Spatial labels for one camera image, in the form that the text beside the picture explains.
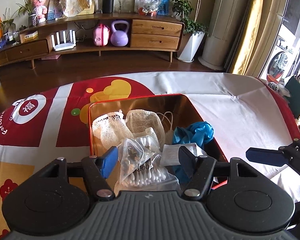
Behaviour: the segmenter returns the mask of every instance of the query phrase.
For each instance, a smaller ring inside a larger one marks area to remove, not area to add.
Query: washing machine door
[[[284,51],[280,51],[274,55],[268,66],[268,74],[272,75],[275,79],[279,79],[288,64],[288,56]]]

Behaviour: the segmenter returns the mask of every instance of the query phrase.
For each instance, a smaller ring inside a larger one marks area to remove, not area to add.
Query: tall white flower pot
[[[177,52],[177,59],[183,62],[192,62],[194,60],[194,54],[197,52],[204,35],[204,32],[199,32],[191,36],[183,36],[180,49]]]

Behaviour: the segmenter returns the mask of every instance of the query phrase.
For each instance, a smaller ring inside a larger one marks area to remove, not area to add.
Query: green dot
[[[79,115],[80,114],[80,109],[79,108],[72,109],[71,114],[73,116]]]

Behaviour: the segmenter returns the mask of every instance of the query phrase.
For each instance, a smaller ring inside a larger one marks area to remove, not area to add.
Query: pink backpack
[[[109,40],[109,28],[102,23],[93,30],[94,45],[106,46]]]

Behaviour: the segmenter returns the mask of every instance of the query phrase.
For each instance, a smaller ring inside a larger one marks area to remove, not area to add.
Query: kettlebell handle
[[[117,24],[117,23],[123,23],[127,26],[127,28],[125,29],[125,33],[128,33],[128,30],[129,30],[129,27],[130,27],[130,24],[127,22],[127,21],[114,21],[111,23],[111,29],[112,29],[112,32],[115,33],[117,30],[115,29],[114,25]]]

